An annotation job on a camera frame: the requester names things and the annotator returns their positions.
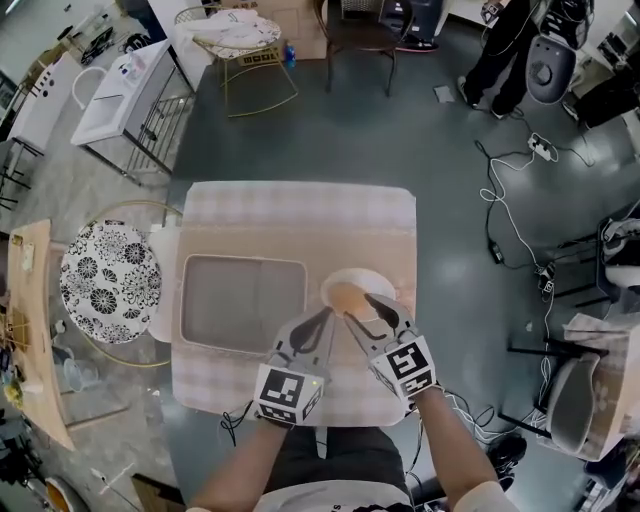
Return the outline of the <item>white crumpled cloth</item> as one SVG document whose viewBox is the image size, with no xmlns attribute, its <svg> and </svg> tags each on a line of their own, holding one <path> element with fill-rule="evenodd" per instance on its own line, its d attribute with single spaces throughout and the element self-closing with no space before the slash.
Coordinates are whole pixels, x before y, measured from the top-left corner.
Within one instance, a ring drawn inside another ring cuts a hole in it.
<svg viewBox="0 0 640 512">
<path fill-rule="evenodd" d="M 206 19 L 188 23 L 198 41 L 230 50 L 254 50 L 275 43 L 281 28 L 251 9 L 218 10 Z"/>
</svg>

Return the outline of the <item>white rectangular tray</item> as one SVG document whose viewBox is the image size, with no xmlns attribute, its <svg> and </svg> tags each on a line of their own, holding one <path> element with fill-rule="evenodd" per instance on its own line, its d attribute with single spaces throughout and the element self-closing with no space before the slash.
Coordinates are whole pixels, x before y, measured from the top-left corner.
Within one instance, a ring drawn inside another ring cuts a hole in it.
<svg viewBox="0 0 640 512">
<path fill-rule="evenodd" d="M 185 261 L 180 310 L 183 341 L 265 355 L 278 329 L 306 307 L 300 262 L 217 255 Z"/>
</svg>

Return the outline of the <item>person's white printed shirt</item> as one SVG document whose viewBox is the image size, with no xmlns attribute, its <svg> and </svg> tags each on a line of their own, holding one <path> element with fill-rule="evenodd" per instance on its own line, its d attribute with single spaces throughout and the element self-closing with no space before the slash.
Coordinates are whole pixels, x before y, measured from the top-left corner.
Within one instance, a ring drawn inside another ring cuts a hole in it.
<svg viewBox="0 0 640 512">
<path fill-rule="evenodd" d="M 409 496 L 390 484 L 329 480 L 264 494 L 254 512 L 415 512 Z M 496 482 L 467 492 L 453 512 L 519 512 Z"/>
</svg>

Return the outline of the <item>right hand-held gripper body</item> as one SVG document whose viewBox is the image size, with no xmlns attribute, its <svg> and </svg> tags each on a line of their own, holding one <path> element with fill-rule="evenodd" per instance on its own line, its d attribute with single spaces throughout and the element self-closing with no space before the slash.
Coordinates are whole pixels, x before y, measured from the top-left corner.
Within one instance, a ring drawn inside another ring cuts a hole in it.
<svg viewBox="0 0 640 512">
<path fill-rule="evenodd" d="M 412 401 L 437 383 L 435 364 L 423 335 L 407 325 L 395 334 L 373 335 L 369 368 L 399 400 Z"/>
</svg>

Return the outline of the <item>white round plate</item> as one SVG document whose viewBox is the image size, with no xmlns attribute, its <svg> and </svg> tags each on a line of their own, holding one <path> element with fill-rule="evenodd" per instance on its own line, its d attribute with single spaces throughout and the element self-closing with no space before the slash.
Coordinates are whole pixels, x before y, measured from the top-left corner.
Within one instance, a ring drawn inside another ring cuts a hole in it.
<svg viewBox="0 0 640 512">
<path fill-rule="evenodd" d="M 320 287 L 321 299 L 328 307 L 331 307 L 327 298 L 328 288 L 337 282 L 351 282 L 363 288 L 366 293 L 380 294 L 391 299 L 396 298 L 396 290 L 386 277 L 369 269 L 346 268 L 333 272 Z"/>
</svg>

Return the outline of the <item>white black pod device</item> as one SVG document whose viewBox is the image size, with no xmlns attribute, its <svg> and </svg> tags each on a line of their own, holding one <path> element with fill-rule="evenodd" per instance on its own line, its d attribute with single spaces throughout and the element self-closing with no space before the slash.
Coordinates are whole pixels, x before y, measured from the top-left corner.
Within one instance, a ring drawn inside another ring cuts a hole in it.
<svg viewBox="0 0 640 512">
<path fill-rule="evenodd" d="M 640 289 L 640 219 L 606 221 L 599 242 L 606 281 L 621 289 Z"/>
</svg>

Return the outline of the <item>person's dark trousers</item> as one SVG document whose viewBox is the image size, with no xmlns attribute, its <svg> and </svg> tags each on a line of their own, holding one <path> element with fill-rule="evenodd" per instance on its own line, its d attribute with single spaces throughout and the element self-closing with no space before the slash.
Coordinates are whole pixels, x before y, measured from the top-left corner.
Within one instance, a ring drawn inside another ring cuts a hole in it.
<svg viewBox="0 0 640 512">
<path fill-rule="evenodd" d="M 330 480 L 389 484 L 408 491 L 402 458 L 380 428 L 329 427 L 326 456 L 320 457 L 315 429 L 304 426 L 287 433 L 265 490 Z"/>
</svg>

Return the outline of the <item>orange bread roll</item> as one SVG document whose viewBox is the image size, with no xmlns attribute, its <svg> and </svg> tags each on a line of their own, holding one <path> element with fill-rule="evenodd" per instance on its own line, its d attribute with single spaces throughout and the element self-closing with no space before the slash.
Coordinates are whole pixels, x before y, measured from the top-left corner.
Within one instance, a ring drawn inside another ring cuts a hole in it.
<svg viewBox="0 0 640 512">
<path fill-rule="evenodd" d="M 375 311 L 365 294 L 366 291 L 356 284 L 337 282 L 328 288 L 327 298 L 338 316 L 349 313 L 360 321 L 371 321 L 375 317 Z"/>
</svg>

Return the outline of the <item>black folded cart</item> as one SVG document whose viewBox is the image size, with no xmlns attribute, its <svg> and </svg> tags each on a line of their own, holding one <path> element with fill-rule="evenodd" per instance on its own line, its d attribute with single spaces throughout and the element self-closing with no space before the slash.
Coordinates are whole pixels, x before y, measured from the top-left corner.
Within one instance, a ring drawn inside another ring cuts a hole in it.
<svg viewBox="0 0 640 512">
<path fill-rule="evenodd" d="M 114 42 L 114 28 L 109 27 L 95 37 L 89 46 L 84 50 L 81 56 L 80 63 L 83 66 L 90 65 L 93 60 L 100 56 L 104 51 L 110 48 Z"/>
</svg>

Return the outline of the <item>brown chair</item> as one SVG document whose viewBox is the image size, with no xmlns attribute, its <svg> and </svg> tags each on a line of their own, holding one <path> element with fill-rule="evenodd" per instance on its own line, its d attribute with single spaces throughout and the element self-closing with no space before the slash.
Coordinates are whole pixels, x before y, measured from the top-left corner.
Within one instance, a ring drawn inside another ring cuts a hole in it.
<svg viewBox="0 0 640 512">
<path fill-rule="evenodd" d="M 355 18 L 347 20 L 338 17 L 336 23 L 331 23 L 330 16 L 336 11 L 328 7 L 330 0 L 312 0 L 316 20 L 326 40 L 327 93 L 331 92 L 333 86 L 333 57 L 343 51 L 361 51 L 383 55 L 391 60 L 385 87 L 386 96 L 391 96 L 397 70 L 397 52 L 411 28 L 414 13 L 410 0 L 380 0 L 380 7 L 383 8 L 388 1 L 400 4 L 402 26 L 398 32 L 385 25 L 373 10 L 358 11 Z"/>
</svg>

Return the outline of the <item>floral gold-frame chair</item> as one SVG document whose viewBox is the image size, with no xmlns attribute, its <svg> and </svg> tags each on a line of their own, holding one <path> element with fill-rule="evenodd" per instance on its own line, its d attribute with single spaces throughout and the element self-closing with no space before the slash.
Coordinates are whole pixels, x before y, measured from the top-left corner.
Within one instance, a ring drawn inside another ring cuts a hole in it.
<svg viewBox="0 0 640 512">
<path fill-rule="evenodd" d="M 127 207 L 158 207 L 179 219 L 182 213 L 151 200 L 113 204 L 91 218 L 64 251 L 60 269 L 63 305 L 84 340 L 117 364 L 151 369 L 169 360 L 138 363 L 106 350 L 145 334 L 159 310 L 164 283 L 150 234 L 108 215 Z"/>
</svg>

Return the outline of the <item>small black white floor device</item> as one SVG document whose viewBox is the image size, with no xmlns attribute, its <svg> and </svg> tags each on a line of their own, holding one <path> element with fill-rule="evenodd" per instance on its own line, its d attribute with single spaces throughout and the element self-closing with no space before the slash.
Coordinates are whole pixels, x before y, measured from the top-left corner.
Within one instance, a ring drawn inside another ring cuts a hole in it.
<svg viewBox="0 0 640 512">
<path fill-rule="evenodd" d="M 555 274 L 554 262 L 549 262 L 546 266 L 537 269 L 538 288 L 544 301 L 547 301 L 554 293 Z"/>
</svg>

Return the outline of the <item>black print cardboard box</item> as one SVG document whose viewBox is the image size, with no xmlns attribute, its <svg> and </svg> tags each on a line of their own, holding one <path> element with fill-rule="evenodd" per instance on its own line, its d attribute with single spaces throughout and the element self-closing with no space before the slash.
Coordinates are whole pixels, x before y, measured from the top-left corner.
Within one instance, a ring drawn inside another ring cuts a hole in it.
<svg viewBox="0 0 640 512">
<path fill-rule="evenodd" d="M 236 58 L 239 66 L 259 66 L 278 64 L 281 61 L 281 51 L 278 47 L 267 47 L 252 53 L 247 53 Z"/>
</svg>

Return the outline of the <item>grey white pod device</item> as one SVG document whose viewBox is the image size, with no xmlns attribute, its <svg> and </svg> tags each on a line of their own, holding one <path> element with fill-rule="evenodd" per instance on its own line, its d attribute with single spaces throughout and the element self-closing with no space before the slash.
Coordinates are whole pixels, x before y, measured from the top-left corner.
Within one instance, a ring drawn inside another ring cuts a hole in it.
<svg viewBox="0 0 640 512">
<path fill-rule="evenodd" d="M 565 95 L 576 65 L 573 49 L 560 41 L 536 35 L 527 56 L 526 86 L 540 104 L 553 105 Z"/>
</svg>

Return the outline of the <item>person's right forearm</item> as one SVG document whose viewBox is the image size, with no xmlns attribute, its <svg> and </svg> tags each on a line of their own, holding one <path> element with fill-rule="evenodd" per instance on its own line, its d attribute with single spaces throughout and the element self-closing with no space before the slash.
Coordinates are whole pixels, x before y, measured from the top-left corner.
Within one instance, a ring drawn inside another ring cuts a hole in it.
<svg viewBox="0 0 640 512">
<path fill-rule="evenodd" d="M 414 396 L 414 402 L 428 439 L 437 479 L 452 510 L 480 484 L 498 482 L 489 458 L 440 389 L 427 388 Z"/>
</svg>

